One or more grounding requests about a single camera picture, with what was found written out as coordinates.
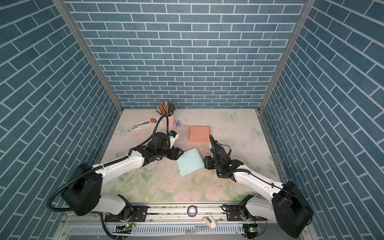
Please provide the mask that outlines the light blue paper box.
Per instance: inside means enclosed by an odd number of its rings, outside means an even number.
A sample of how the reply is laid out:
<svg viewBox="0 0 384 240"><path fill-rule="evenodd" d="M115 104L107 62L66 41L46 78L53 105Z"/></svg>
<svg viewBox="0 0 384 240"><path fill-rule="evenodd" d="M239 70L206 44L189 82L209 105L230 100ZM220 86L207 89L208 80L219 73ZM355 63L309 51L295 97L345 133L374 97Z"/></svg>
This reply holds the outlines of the light blue paper box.
<svg viewBox="0 0 384 240"><path fill-rule="evenodd" d="M180 178L205 167L197 148L184 152L179 159L176 160L176 164L179 170L178 177Z"/></svg>

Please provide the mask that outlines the orange paper box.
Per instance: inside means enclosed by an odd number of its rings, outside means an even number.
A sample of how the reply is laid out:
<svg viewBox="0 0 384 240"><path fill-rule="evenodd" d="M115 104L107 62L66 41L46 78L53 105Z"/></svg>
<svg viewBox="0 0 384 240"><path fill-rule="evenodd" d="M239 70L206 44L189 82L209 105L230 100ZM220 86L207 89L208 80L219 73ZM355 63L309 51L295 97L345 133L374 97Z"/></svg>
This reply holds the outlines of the orange paper box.
<svg viewBox="0 0 384 240"><path fill-rule="evenodd" d="M211 128L209 126L190 126L189 128L189 142L203 143L209 142L211 135Z"/></svg>

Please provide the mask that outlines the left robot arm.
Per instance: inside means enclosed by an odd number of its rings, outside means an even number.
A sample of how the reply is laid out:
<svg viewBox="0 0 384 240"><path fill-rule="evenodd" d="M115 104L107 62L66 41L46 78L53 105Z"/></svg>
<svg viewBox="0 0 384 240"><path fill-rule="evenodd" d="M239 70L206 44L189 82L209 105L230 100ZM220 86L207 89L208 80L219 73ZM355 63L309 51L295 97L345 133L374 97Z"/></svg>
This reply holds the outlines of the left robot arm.
<svg viewBox="0 0 384 240"><path fill-rule="evenodd" d="M78 216L88 213L109 213L123 220L130 217L132 204L122 195L108 196L102 188L111 180L129 171L144 167L154 161L168 158L178 160L184 153L174 147L179 135L155 133L145 146L130 149L130 153L116 160L89 166L82 164L71 176L71 181L61 193L61 197Z"/></svg>

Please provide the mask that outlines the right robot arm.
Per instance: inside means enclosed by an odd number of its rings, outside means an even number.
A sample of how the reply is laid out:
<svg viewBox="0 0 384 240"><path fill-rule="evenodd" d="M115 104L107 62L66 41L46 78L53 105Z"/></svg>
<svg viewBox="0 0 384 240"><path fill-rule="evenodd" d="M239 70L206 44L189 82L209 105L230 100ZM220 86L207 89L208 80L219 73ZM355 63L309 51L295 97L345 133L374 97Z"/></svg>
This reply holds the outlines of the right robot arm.
<svg viewBox="0 0 384 240"><path fill-rule="evenodd" d="M211 154L204 157L207 170L215 170L218 178L242 184L263 197L247 195L239 204L241 216L248 220L262 217L276 222L292 238L298 238L312 222L314 211L293 182L280 183L256 173L243 162L231 159L217 141L211 142Z"/></svg>

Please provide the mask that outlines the white pen box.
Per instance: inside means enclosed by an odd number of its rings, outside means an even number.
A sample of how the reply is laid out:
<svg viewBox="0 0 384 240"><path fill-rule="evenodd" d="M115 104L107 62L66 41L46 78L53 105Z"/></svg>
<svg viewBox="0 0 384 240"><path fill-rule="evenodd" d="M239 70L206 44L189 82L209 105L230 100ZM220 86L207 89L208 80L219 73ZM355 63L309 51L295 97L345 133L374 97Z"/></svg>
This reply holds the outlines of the white pen box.
<svg viewBox="0 0 384 240"><path fill-rule="evenodd" d="M142 122L139 122L139 123L136 123L136 124L129 126L129 132L134 132L138 129L142 129L142 128L148 127L148 126L156 124L156 123L157 123L157 120L154 118L151 118L151 119L148 119L148 120L145 120L145 121L142 121Z"/></svg>

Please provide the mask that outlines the small blue stapler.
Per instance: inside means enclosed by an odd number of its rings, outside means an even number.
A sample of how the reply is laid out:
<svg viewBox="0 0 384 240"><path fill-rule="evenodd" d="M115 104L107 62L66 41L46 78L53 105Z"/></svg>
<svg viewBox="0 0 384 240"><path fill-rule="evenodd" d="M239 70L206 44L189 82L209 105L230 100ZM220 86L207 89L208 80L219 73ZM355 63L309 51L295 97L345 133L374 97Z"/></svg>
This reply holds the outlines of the small blue stapler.
<svg viewBox="0 0 384 240"><path fill-rule="evenodd" d="M175 121L175 123L174 123L174 127L175 127L175 128L181 127L181 122L180 122L180 120L176 120L176 121Z"/></svg>

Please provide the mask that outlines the pink pencil cup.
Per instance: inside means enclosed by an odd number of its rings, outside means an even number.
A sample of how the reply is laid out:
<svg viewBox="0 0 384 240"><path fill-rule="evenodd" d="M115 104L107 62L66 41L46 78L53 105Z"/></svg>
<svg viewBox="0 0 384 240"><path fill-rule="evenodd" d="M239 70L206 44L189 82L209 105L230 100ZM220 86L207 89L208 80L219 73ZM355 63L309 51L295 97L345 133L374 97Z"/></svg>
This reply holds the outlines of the pink pencil cup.
<svg viewBox="0 0 384 240"><path fill-rule="evenodd" d="M175 121L176 120L175 120L175 118L173 116L169 116L168 119L166 120L166 123L168 123L169 127L172 127L172 126L174 126Z"/></svg>

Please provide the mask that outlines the bundle of coloured pencils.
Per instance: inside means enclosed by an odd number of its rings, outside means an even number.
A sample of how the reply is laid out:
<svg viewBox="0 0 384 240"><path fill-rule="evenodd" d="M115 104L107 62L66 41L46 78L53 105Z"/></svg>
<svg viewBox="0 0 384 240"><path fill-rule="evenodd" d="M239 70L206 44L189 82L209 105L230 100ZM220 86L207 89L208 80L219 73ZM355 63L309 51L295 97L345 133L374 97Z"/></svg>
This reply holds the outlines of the bundle of coloured pencils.
<svg viewBox="0 0 384 240"><path fill-rule="evenodd" d="M171 117L177 109L177 106L172 101L162 101L157 104L156 112L161 116Z"/></svg>

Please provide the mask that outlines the white pink clip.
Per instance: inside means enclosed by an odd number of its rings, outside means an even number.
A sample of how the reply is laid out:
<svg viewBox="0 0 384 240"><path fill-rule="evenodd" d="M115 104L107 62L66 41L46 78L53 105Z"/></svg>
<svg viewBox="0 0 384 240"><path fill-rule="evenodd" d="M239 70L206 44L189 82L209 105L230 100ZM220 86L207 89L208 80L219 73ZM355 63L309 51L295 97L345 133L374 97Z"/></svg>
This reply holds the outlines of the white pink clip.
<svg viewBox="0 0 384 240"><path fill-rule="evenodd" d="M217 224L211 215L203 218L203 222L210 228L215 229Z"/></svg>

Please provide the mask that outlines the purple tape roll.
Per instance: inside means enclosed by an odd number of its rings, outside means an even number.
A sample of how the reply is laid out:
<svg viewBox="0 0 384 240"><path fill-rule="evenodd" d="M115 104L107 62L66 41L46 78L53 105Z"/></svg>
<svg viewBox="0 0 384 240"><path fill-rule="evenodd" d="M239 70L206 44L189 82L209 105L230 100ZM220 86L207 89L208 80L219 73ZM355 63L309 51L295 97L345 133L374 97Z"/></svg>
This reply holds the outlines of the purple tape roll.
<svg viewBox="0 0 384 240"><path fill-rule="evenodd" d="M187 208L187 215L190 217L190 218L194 218L198 213L198 208L197 206L194 206L194 205L190 205L188 206Z"/></svg>

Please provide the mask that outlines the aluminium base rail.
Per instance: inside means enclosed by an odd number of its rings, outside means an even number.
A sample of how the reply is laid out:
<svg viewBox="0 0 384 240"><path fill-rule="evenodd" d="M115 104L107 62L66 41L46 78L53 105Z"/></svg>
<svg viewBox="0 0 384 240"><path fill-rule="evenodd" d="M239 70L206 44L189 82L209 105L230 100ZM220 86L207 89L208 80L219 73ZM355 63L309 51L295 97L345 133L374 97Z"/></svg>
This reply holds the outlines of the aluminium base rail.
<svg viewBox="0 0 384 240"><path fill-rule="evenodd" d="M260 240L272 230L277 230L278 238L291 239L280 226L262 217L244 219L239 211L240 202L201 202L201 203L137 203L132 206L131 217L122 220L109 213L101 219L99 214L76 216L68 214L54 236L55 240L68 240L70 237L90 237L99 239L110 233L124 237L165 237L198 235L243 235L245 239ZM197 206L194 218L187 215L190 205ZM210 229L203 218L211 215L217 226Z"/></svg>

